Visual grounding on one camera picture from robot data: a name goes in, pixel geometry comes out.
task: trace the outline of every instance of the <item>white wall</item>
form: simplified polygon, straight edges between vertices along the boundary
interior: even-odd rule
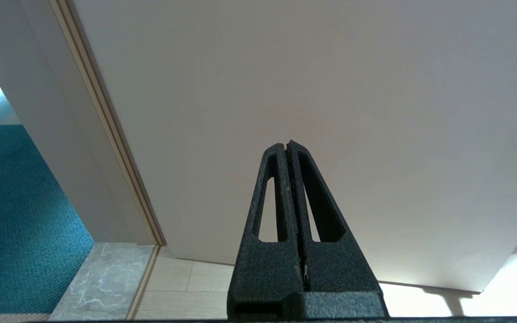
[[[308,147],[380,280],[482,290],[517,245],[517,1],[75,0],[166,240],[233,262]]]
[[[48,1],[0,0],[0,86],[95,242],[153,243]]]

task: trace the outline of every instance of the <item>blue carpet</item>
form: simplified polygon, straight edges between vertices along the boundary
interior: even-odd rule
[[[0,313],[51,313],[93,244],[23,126],[0,126]]]

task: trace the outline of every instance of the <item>white door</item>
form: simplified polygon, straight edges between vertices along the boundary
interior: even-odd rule
[[[480,291],[516,247],[517,1],[75,4],[176,256],[234,262],[289,139],[379,280]]]

